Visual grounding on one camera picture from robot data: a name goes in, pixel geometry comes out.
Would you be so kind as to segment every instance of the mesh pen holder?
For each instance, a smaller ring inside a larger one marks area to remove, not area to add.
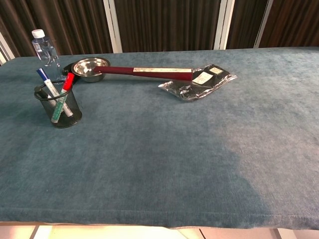
[[[52,84],[58,92],[61,92],[64,81],[53,81]],[[72,88],[57,97],[52,95],[46,85],[42,85],[40,88],[49,95],[48,98],[41,98],[36,92],[34,96],[40,100],[54,127],[67,128],[76,124],[82,118],[82,113],[76,103]]]

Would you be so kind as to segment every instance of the table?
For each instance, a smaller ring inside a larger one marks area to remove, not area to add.
[[[4,64],[0,221],[319,229],[319,48],[97,56],[238,79],[192,103],[162,80],[79,81],[83,117],[57,129],[33,96],[40,61]]]

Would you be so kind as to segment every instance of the bottle cap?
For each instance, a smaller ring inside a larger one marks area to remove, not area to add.
[[[45,37],[44,31],[42,29],[36,29],[32,31],[34,38],[43,38]]]

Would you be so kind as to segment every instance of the metal bowl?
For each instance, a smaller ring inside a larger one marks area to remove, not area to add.
[[[85,82],[94,83],[104,78],[104,74],[93,72],[96,66],[110,66],[110,62],[101,57],[84,58],[74,62],[71,71]]]

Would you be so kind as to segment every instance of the brown curtain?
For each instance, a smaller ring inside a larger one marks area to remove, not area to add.
[[[253,48],[268,0],[236,0],[226,49]]]
[[[319,46],[319,0],[274,0],[259,47]]]
[[[115,0],[123,52],[213,49],[220,0]]]
[[[37,28],[59,55],[113,52],[103,0],[0,0],[0,31],[15,57],[35,55]]]

